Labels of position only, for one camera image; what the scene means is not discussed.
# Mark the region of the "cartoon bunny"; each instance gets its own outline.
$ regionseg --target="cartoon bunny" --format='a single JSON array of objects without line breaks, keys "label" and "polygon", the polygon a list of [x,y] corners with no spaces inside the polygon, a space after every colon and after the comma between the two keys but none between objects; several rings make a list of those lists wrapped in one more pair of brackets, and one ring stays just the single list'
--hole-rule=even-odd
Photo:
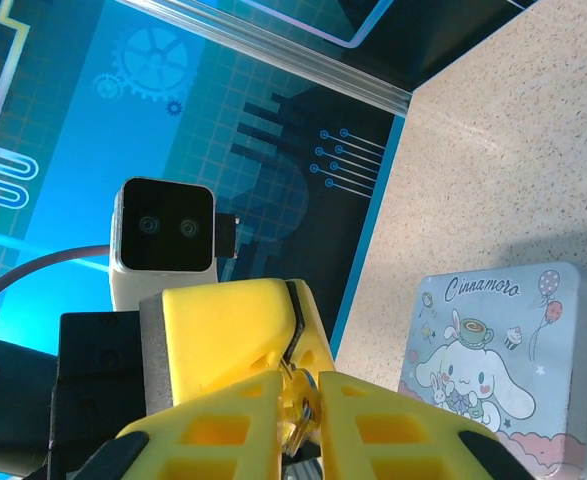
[{"label": "cartoon bunny", "polygon": [[447,395],[444,390],[444,384],[442,382],[442,374],[438,373],[436,375],[431,373],[431,386],[433,387],[433,400],[435,401],[435,405],[440,408],[444,408],[444,402],[446,401]]},{"label": "cartoon bunny", "polygon": [[432,386],[432,376],[437,380],[441,375],[445,389],[442,408],[472,418],[493,432],[501,426],[494,401],[513,418],[524,420],[533,415],[533,397],[513,382],[502,358],[485,348],[493,331],[484,323],[472,318],[460,323],[457,311],[453,310],[453,326],[445,329],[444,338],[455,340],[439,347],[415,370],[422,387]]}]

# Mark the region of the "countertop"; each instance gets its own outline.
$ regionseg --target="countertop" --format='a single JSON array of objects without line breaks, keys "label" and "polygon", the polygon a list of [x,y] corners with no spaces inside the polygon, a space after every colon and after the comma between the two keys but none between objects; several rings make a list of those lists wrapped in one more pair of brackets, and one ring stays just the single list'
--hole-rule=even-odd
[{"label": "countertop", "polygon": [[587,267],[587,0],[540,0],[413,98],[337,356],[396,390],[428,275]]}]

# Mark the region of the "black cable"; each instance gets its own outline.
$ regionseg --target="black cable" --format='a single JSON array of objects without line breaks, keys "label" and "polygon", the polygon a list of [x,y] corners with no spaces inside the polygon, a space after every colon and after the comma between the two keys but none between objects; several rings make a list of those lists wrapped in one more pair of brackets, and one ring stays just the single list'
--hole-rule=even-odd
[{"label": "black cable", "polygon": [[13,270],[6,272],[0,277],[0,292],[17,282],[20,278],[48,267],[56,263],[66,262],[67,260],[75,260],[85,257],[97,257],[99,255],[108,255],[108,245],[95,245],[92,247],[71,248],[69,250],[62,250],[61,252],[51,253],[43,257],[36,258],[30,262],[26,262]]}]

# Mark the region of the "beige surface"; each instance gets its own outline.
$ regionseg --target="beige surface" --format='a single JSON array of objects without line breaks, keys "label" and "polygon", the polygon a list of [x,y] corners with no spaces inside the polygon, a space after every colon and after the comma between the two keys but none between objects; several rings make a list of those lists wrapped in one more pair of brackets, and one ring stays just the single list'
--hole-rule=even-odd
[{"label": "beige surface", "polygon": [[397,389],[431,274],[587,266],[587,0],[540,0],[416,92],[337,365]]}]

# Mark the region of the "yellow plastic part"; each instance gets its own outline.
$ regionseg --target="yellow plastic part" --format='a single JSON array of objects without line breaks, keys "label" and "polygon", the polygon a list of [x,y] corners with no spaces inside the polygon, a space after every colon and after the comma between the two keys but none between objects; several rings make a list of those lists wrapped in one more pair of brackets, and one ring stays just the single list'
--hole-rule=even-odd
[{"label": "yellow plastic part", "polygon": [[122,480],[276,480],[282,374],[264,372],[126,427],[149,443]]},{"label": "yellow plastic part", "polygon": [[[303,281],[295,284],[306,328],[292,362],[317,382],[335,366],[313,295]],[[282,280],[165,290],[162,301],[174,405],[277,369],[295,331]]]},{"label": "yellow plastic part", "polygon": [[337,372],[320,373],[325,480],[491,480],[458,438],[473,420]]}]

